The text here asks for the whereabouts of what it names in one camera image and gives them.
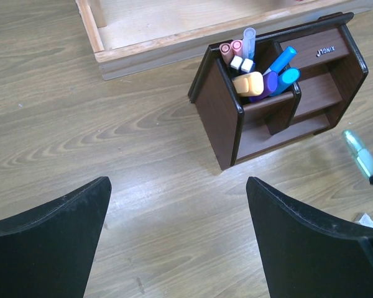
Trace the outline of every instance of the dark brown wooden organizer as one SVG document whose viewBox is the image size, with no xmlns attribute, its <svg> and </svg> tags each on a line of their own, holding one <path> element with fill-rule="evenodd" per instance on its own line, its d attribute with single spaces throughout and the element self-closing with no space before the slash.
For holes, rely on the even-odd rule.
<svg viewBox="0 0 373 298">
<path fill-rule="evenodd" d="M 223 42 L 209 45 L 188 96 L 221 169 L 337 125 L 368 74 L 346 25 L 353 17 L 338 13 L 258 36 L 257 71 L 264 72 L 290 45 L 297 56 L 285 69 L 296 67 L 301 77 L 284 93 L 255 103 L 244 104 L 237 95 L 219 51 Z M 335 51 L 316 55 L 331 47 Z"/>
</svg>

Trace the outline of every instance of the wooden table surface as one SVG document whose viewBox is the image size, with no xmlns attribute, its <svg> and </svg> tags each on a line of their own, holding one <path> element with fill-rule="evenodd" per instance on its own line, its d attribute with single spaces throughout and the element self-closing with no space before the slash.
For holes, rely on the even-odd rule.
<svg viewBox="0 0 373 298">
<path fill-rule="evenodd" d="M 340 124 L 221 172 L 186 96 L 201 58 L 104 82 L 73 1 L 0 1 L 0 219 L 109 176 L 86 297 L 269 297 L 249 176 L 373 218 L 340 137 L 354 129 L 373 153 L 373 11 L 349 28 L 369 76 Z"/>
</svg>

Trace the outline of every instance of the white marker cap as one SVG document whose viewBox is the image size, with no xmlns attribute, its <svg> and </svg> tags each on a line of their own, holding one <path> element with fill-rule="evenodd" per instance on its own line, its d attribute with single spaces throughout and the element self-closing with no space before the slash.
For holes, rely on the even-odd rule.
<svg viewBox="0 0 373 298">
<path fill-rule="evenodd" d="M 230 64 L 230 67 L 234 68 L 235 70 L 239 70 L 241 68 L 241 65 L 243 63 L 243 58 L 239 56 L 235 56 Z"/>
<path fill-rule="evenodd" d="M 253 60 L 245 59 L 241 66 L 241 71 L 243 71 L 244 73 L 251 72 L 251 69 L 253 68 L 253 64 L 254 64 Z"/>
</svg>

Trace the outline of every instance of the purple marker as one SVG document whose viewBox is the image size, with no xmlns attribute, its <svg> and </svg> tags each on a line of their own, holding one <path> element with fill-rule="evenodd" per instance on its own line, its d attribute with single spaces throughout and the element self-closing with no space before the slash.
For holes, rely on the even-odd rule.
<svg viewBox="0 0 373 298">
<path fill-rule="evenodd" d="M 270 94 L 274 93 L 278 88 L 278 74 L 274 71 L 267 73 L 264 77 L 264 91 L 257 96 L 249 96 L 250 102 L 260 101 Z"/>
</svg>

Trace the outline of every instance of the organizer shelf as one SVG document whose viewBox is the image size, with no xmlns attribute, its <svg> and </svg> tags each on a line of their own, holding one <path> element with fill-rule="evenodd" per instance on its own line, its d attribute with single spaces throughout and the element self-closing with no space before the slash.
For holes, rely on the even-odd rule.
<svg viewBox="0 0 373 298">
<path fill-rule="evenodd" d="M 353 16 L 333 14 L 258 36 L 257 71 L 264 72 L 287 46 L 297 56 L 285 69 L 301 71 L 284 93 L 260 102 L 246 103 L 237 95 L 220 43 L 208 47 L 188 95 L 221 169 L 337 125 L 368 74 L 346 25 Z"/>
<path fill-rule="evenodd" d="M 373 0 L 76 0 L 104 79 L 204 54 L 254 26 L 265 33 Z"/>
</svg>

